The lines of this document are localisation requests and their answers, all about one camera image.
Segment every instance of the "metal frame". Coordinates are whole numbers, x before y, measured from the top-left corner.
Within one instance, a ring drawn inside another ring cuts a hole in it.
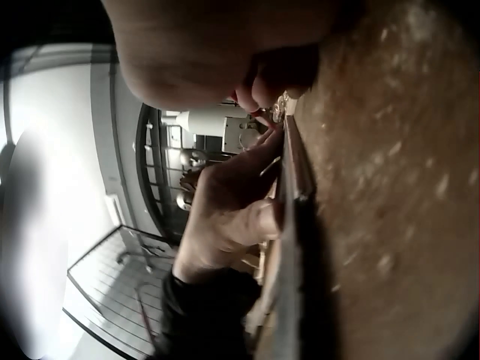
[[[155,234],[151,234],[151,233],[148,233],[148,232],[145,232],[145,231],[141,231],[141,230],[138,230],[138,229],[135,229],[135,228],[131,228],[129,226],[126,226],[126,225],[123,225],[123,224],[120,224],[118,225],[116,228],[113,228],[112,231],[110,231],[109,233],[107,233],[102,239],[100,239],[95,245],[93,245],[85,254],[83,254],[77,261],[75,261],[68,269],[67,269],[67,278],[72,282],[73,286],[75,286],[75,288],[82,294],[82,296],[90,303],[90,305],[92,305],[94,307],[94,309],[96,311],[98,311],[100,313],[100,315],[103,316],[103,313],[101,311],[101,309],[99,308],[99,306],[93,301],[93,299],[82,289],[82,287],[78,284],[78,282],[75,280],[75,278],[72,276],[71,274],[71,271],[72,269],[80,262],[82,261],[85,257],[87,257],[89,254],[91,254],[96,248],[98,248],[101,244],[103,244],[105,241],[107,241],[110,236],[112,236],[114,233],[118,232],[119,230],[121,229],[126,229],[126,230],[129,230],[129,231],[133,231],[133,232],[136,232],[137,235],[145,235],[145,236],[148,236],[150,237],[151,239],[154,239],[154,240],[157,240],[157,241],[161,241],[161,242],[164,242],[164,243],[167,243],[168,245],[172,246],[172,247],[176,247],[177,244],[173,244],[171,243],[168,238],[164,238],[164,237],[161,237],[161,236],[157,236]],[[146,249],[148,248],[147,245],[145,245],[143,243],[143,241],[141,240],[140,237],[137,237],[139,239],[139,243],[140,243],[140,246],[142,249]],[[121,254],[122,257],[123,256],[126,256],[126,255],[134,255],[134,256],[143,256],[145,258],[145,262],[146,262],[146,266],[147,266],[147,270],[148,270],[148,267],[152,267],[151,265],[151,262],[150,262],[150,257],[152,256],[151,253],[147,253],[147,254],[136,254],[136,253],[129,253],[129,252],[125,252],[123,254]]]
[[[107,321],[109,322],[112,322],[111,320],[109,320],[107,317],[105,317],[105,314],[104,312],[101,310],[100,306],[97,304],[97,302],[95,300],[93,300],[93,298],[82,288],[82,286],[76,281],[76,279],[74,278],[74,276],[72,275],[72,270],[81,262],[83,261],[87,256],[89,256],[90,254],[92,254],[96,249],[98,249],[100,246],[102,246],[106,241],[108,241],[109,239],[111,239],[112,235],[118,233],[119,231],[121,230],[126,230],[130,233],[134,233],[135,235],[138,235],[138,238],[140,238],[140,235],[142,236],[145,236],[145,237],[148,237],[150,239],[152,239],[153,241],[160,241],[160,242],[163,242],[163,243],[166,243],[168,244],[170,247],[172,247],[173,249],[176,248],[176,244],[175,243],[172,243],[172,241],[169,239],[169,238],[165,238],[165,237],[161,237],[161,236],[158,236],[158,235],[155,235],[155,234],[151,234],[151,233],[148,233],[148,232],[145,232],[145,231],[142,231],[142,230],[138,230],[138,229],[135,229],[135,228],[132,228],[132,227],[129,227],[129,226],[126,226],[126,225],[119,225],[115,228],[113,228],[111,231],[109,231],[103,238],[101,238],[97,243],[95,243],[84,255],[82,255],[77,261],[75,261],[68,269],[67,269],[67,278],[71,281],[71,283],[73,284],[73,286],[80,292],[80,294],[87,300],[87,302],[93,307],[93,309],[98,312],[103,319],[106,319]],[[152,258],[152,257],[157,257],[159,259],[161,258],[172,258],[172,256],[168,257],[168,256],[162,256],[161,254],[156,254],[152,251],[153,250],[158,250],[158,251],[161,251],[161,252],[165,252],[165,250],[162,250],[160,249],[159,247],[156,247],[156,246],[153,246],[153,245],[145,245],[143,243],[143,241],[139,241],[139,245],[141,247],[145,247],[146,251],[147,251],[147,254],[145,254],[145,252],[142,252],[142,253],[134,253],[134,252],[129,252],[128,250],[127,251],[124,251],[124,252],[121,252],[118,256],[117,256],[117,259],[116,259],[116,262],[118,264],[120,264],[121,262],[119,261],[119,259],[123,259],[124,256],[126,255],[130,255],[130,256],[140,256],[142,258],[145,259],[145,269],[147,270],[147,273],[145,273],[146,275],[147,274],[151,274],[152,272],[149,270],[149,266],[150,266],[150,263],[148,262],[149,258]],[[154,284],[152,283],[149,283],[149,282],[146,282],[146,281],[142,281],[140,279],[140,282],[138,283],[138,285],[136,285],[134,287],[134,292],[136,294],[136,299],[138,301],[138,305],[140,307],[140,315],[141,315],[141,318],[143,320],[143,324],[142,326],[145,327],[145,329],[147,330],[147,333],[148,333],[148,337],[149,337],[149,342],[151,344],[153,344],[153,339],[154,339],[154,336],[155,336],[155,333],[152,331],[152,327],[151,327],[151,322],[149,321],[149,319],[153,320],[152,317],[149,317],[147,315],[147,312],[145,311],[145,305],[144,303],[142,302],[142,298],[141,298],[141,294],[140,294],[140,290],[141,288],[144,286],[144,285],[152,285],[154,287],[158,287],[158,286],[155,286]],[[108,293],[104,293],[104,295],[109,298],[109,299],[113,299],[113,301],[116,301],[111,295],[108,295]],[[106,309],[109,309],[110,312],[114,312],[113,308],[108,308],[106,307]],[[89,335],[91,335],[92,337],[94,337],[96,340],[98,340],[100,343],[102,343],[103,345],[105,345],[106,347],[108,347],[110,350],[114,351],[116,354],[122,356],[123,358],[127,359],[127,360],[132,360],[132,359],[135,359],[135,357],[132,357],[131,355],[125,353],[124,351],[122,351],[121,349],[115,347],[113,344],[109,343],[107,340],[105,340],[102,336],[100,336],[99,334],[97,334],[95,331],[91,330],[87,325],[83,324],[79,319],[77,319],[70,311],[68,311],[68,309],[65,309],[63,308],[63,312],[69,316],[75,323],[77,323],[85,332],[87,332]],[[123,312],[120,312],[118,311],[118,316],[121,316],[121,317],[125,317],[125,315],[121,315],[121,313]],[[113,337],[113,338],[116,338],[114,335],[112,335],[111,333],[109,333],[108,331],[106,331],[105,329],[103,329],[102,327],[99,327],[97,324],[95,324],[99,330],[107,333],[109,336]],[[138,337],[138,335],[136,335],[134,332],[131,332],[130,333],[132,336],[135,336],[135,337]],[[116,338],[120,343],[123,343],[123,345],[126,345],[126,346],[129,346],[128,343],[125,343],[124,341]],[[132,350],[135,350],[137,352],[139,352],[139,350],[137,350],[136,348],[132,347],[132,346],[129,346]]]

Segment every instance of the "white cylinder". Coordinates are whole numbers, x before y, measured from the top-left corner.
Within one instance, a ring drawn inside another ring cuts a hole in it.
[[[184,111],[177,116],[177,124],[193,134],[222,137],[226,117],[243,119],[247,117],[247,113],[239,107],[216,105]]]

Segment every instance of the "metal bar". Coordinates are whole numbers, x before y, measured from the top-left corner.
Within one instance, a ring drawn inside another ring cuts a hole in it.
[[[148,283],[141,283],[139,284],[136,288],[135,288],[135,293],[137,295],[137,301],[140,305],[140,311],[142,312],[142,319],[144,321],[144,324],[145,324],[145,328],[147,329],[147,333],[148,333],[148,337],[150,338],[150,343],[152,345],[155,345],[155,337],[153,335],[153,331],[152,331],[152,327],[150,326],[150,322],[148,321],[148,316],[147,316],[147,313],[145,312],[145,307],[144,307],[144,303],[142,302],[142,296],[140,294],[140,289],[145,286],[145,285],[148,285]]]
[[[144,144],[146,143],[146,130],[145,130],[144,124],[146,123],[146,121],[153,120],[152,124],[155,127],[156,122],[155,122],[155,119],[152,119],[152,113],[156,113],[156,112],[157,110],[154,110],[151,107],[145,104],[142,104],[142,107],[140,109],[139,119],[138,119],[137,132],[135,136],[136,169],[137,169],[138,182],[140,185],[140,191],[145,201],[145,206],[148,212],[150,213],[158,232],[162,236],[167,236],[168,231],[165,226],[165,222],[162,217],[162,214],[160,213],[158,206],[152,201],[154,196],[153,196],[151,187],[147,185],[149,184],[150,179],[148,176],[147,168],[145,166],[146,155],[144,150]],[[152,142],[156,141],[155,131],[150,132],[150,137]],[[156,161],[156,153],[157,151],[153,151],[154,162]],[[144,245],[143,241],[140,238],[139,238],[139,242],[141,245]],[[147,262],[147,265],[149,267],[152,267],[147,258],[145,258],[145,261]]]
[[[73,263],[68,269],[67,272],[72,270],[72,268],[77,265],[80,261],[82,261],[89,253],[91,253],[93,250],[95,250],[97,247],[99,247],[106,239],[108,239],[112,234],[114,234],[116,231],[122,228],[124,226],[123,224],[118,225],[116,228],[114,228],[112,231],[110,231],[107,235],[102,237],[94,246],[90,248],[85,254],[83,254],[77,261]]]
[[[62,308],[63,312],[70,318],[73,320],[74,323],[76,323],[79,327],[82,328],[83,331],[85,331],[87,334],[89,334],[91,337],[93,337],[96,341],[98,341],[100,344],[104,345],[105,347],[107,347],[108,349],[110,349],[111,351],[113,351],[115,354],[121,356],[122,358],[124,358],[125,360],[137,360],[136,358],[134,358],[133,356],[127,354],[126,352],[120,350],[119,348],[113,346],[111,343],[109,343],[108,341],[106,341],[105,339],[103,339],[102,337],[100,337],[99,335],[95,334],[92,330],[90,330],[88,328],[88,326],[85,326],[81,321],[79,321],[75,316],[73,316],[71,313],[69,313],[65,308]],[[99,327],[98,325],[96,325],[95,323],[93,323],[96,327],[98,327],[100,330],[103,330],[101,327]],[[135,349],[135,348],[132,348],[130,345],[124,343],[123,341],[121,341],[120,339],[117,339],[119,342],[125,344],[126,346],[128,346],[129,348],[139,352],[139,353],[142,353],[144,354],[142,351],[139,351],[138,349]]]
[[[161,241],[161,242],[164,242],[168,245],[174,245],[174,246],[177,246],[177,244],[171,244],[170,243],[170,240],[167,238],[167,237],[161,237],[161,236],[158,236],[158,235],[155,235],[155,234],[151,234],[149,232],[146,232],[146,231],[142,231],[142,230],[139,230],[139,229],[135,229],[135,228],[131,228],[129,226],[126,226],[126,225],[120,225],[121,228],[125,228],[127,230],[130,230],[130,231],[134,231],[134,232],[137,232],[141,235],[144,235],[144,236],[147,236],[153,240],[158,240],[158,241]]]
[[[133,311],[133,312],[136,312],[137,314],[140,314],[139,311],[137,311],[137,310],[135,310],[135,309],[132,309],[130,306],[126,306],[125,304],[121,303],[120,301],[116,300],[115,298],[111,297],[110,295],[101,292],[101,291],[98,290],[97,288],[93,288],[93,290],[99,292],[100,294],[102,294],[102,295],[105,296],[106,298],[109,298],[110,300],[113,300],[113,301],[116,302],[117,304],[120,304],[120,305],[123,306],[124,308],[129,309],[129,310],[131,310],[131,311]],[[106,308],[106,309],[109,309],[111,312],[115,313],[116,315],[118,315],[118,316],[120,316],[120,317],[128,320],[129,322],[138,325],[138,323],[136,323],[135,321],[133,321],[133,320],[131,320],[131,319],[123,316],[122,314],[119,314],[119,313],[116,312],[115,310],[113,310],[113,309],[111,309],[111,308],[109,308],[109,307],[107,307],[107,306],[105,306],[105,308]],[[158,319],[152,319],[151,317],[148,317],[148,318],[149,318],[150,320],[153,320],[153,321],[157,322],[157,323],[160,322]]]
[[[90,295],[88,295],[85,290],[82,289],[82,287],[80,286],[79,283],[77,283],[77,281],[75,280],[75,278],[70,274],[70,271],[67,271],[67,278],[72,282],[73,286],[75,286],[77,288],[77,290],[80,292],[80,294],[83,295],[83,297],[85,298],[85,300],[87,300],[90,305],[92,305],[94,307],[95,310],[97,310],[100,315],[103,316],[103,313],[102,311],[100,310],[99,306],[93,301],[93,299],[90,297]]]

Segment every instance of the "wall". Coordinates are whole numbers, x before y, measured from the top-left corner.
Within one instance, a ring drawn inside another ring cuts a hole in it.
[[[159,235],[145,207],[136,170],[135,137],[142,103],[128,89],[118,66],[115,75],[115,103],[120,157],[132,203],[132,212],[140,230]]]
[[[55,226],[68,239],[68,263],[73,263],[113,226],[97,160],[90,107],[90,65],[39,71],[11,82],[13,139],[18,141],[30,123],[48,131],[58,143],[48,156],[62,163],[49,177],[56,179],[58,201]],[[65,198],[70,206],[65,207]],[[65,360],[83,331],[65,317],[59,329],[59,347],[50,359]]]

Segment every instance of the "finger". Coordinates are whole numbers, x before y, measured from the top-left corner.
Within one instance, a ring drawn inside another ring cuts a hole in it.
[[[284,93],[287,84],[269,84],[262,77],[255,78],[252,85],[252,99],[261,108],[271,107]]]
[[[235,89],[237,103],[248,113],[258,110],[259,106],[252,97],[252,87],[241,84]]]
[[[282,206],[274,199],[256,201],[234,212],[225,229],[232,240],[243,246],[252,246],[280,236]]]
[[[267,131],[265,131],[262,136],[260,136],[257,141],[255,142],[255,144],[253,144],[252,146],[249,147],[249,149],[253,149],[255,146],[258,146],[258,145],[261,145],[265,142],[266,139],[268,139],[268,137],[273,133],[273,129],[268,129]]]
[[[219,164],[218,174],[227,177],[258,177],[262,170],[281,154],[283,144],[283,130],[277,129],[264,141],[263,144],[240,153],[231,159]]]

